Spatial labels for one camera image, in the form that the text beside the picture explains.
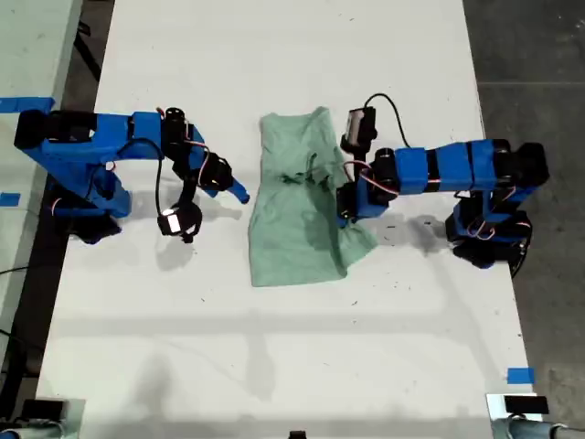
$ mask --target blue tape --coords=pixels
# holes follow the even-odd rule
[[[15,208],[20,202],[20,194],[3,192],[0,194],[0,208]]]
[[[473,155],[473,190],[494,190],[496,178],[494,171],[494,141],[474,140]]]
[[[55,104],[53,98],[0,98],[0,112],[25,112],[26,110],[40,110],[48,113]]]
[[[534,384],[534,369],[508,368],[508,384]]]
[[[440,190],[460,190],[473,183],[467,146],[464,143],[442,146],[437,150]]]
[[[400,177],[400,195],[421,194],[429,182],[429,165],[425,149],[398,149],[394,157]]]

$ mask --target blue robotic arm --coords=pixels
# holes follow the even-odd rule
[[[165,235],[180,235],[191,242],[202,214],[193,203],[197,187],[211,197],[227,190],[245,204],[250,196],[231,175],[228,162],[211,153],[197,128],[183,112],[95,114],[49,112],[41,98],[4,98],[0,112],[20,112],[15,146],[43,166],[57,181],[53,214],[64,229],[88,243],[120,231],[112,217],[126,217],[131,198],[120,179],[105,164],[126,159],[159,161],[155,202],[158,225]],[[179,200],[161,210],[158,187],[162,161],[174,162],[173,170],[184,182]]]
[[[423,192],[457,196],[469,191],[468,198],[458,197],[445,222],[453,252],[480,268],[508,261],[512,275],[516,274],[532,236],[532,224],[517,208],[548,180],[542,145],[523,144],[515,152],[506,140],[461,142],[430,150],[383,148],[367,163],[371,142],[378,136],[375,124],[374,107],[349,114],[341,148],[355,158],[354,181],[337,190],[340,226],[380,216],[398,196]]]

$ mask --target wrinkled fabric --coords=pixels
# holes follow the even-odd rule
[[[376,247],[361,226],[339,229],[335,190],[347,177],[329,110],[261,119],[261,184],[248,230],[254,286],[347,276]]]

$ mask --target floor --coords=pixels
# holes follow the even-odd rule
[[[515,279],[516,301],[537,391],[548,396],[551,420],[585,428],[585,2],[582,0],[463,0],[486,136],[513,145],[542,143],[550,181],[526,203],[536,233],[525,266]],[[101,63],[113,2],[85,0],[85,40]],[[97,83],[77,52],[69,68],[63,107],[91,111]],[[65,244],[37,234],[36,246]],[[43,252],[35,252],[43,258]],[[59,273],[42,282],[46,306],[39,306],[40,282],[28,279],[16,316],[21,337],[44,344]],[[44,316],[34,310],[47,309]],[[43,322],[30,325],[31,316]],[[29,371],[41,357],[31,355]]]

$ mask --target white tabletop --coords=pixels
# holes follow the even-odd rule
[[[156,226],[156,163],[119,163],[133,213],[121,235],[69,243],[38,395],[86,400],[91,439],[491,437],[484,395],[530,391],[505,382],[527,360],[507,266],[478,270],[433,233],[451,195],[365,222],[382,245],[345,280],[250,286],[260,118],[324,105],[341,135],[377,91],[413,145],[483,137],[461,0],[116,2],[96,111],[182,108],[252,202],[202,195],[186,246]],[[398,146],[375,104],[378,145]]]

